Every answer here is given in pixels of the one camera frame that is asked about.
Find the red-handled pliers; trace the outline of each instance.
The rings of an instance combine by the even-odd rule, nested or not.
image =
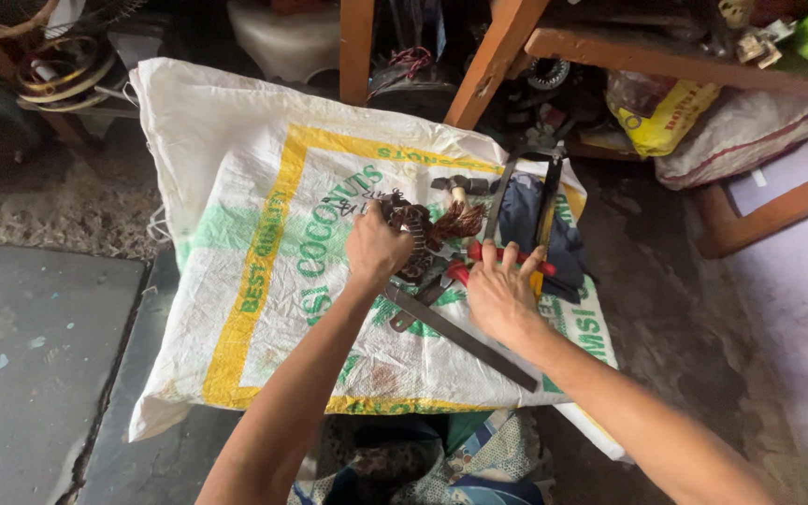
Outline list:
[[[498,261],[500,261],[504,258],[504,249],[500,247],[497,249]],[[442,276],[442,287],[444,288],[450,286],[454,281],[461,281],[464,286],[466,286],[469,282],[469,269],[467,268],[466,264],[461,260],[453,258],[453,256],[457,253],[465,254],[466,257],[470,258],[471,260],[482,260],[482,244],[480,242],[473,242],[466,250],[456,250],[449,245],[444,245],[442,247],[442,251],[440,251],[438,255],[451,258],[451,260],[448,261],[448,268],[444,271],[444,275]],[[516,262],[518,264],[522,264],[528,258],[528,254],[520,252],[516,256]],[[554,265],[546,261],[542,261],[541,264],[538,265],[538,271],[544,275],[554,275],[554,273],[556,273]]]

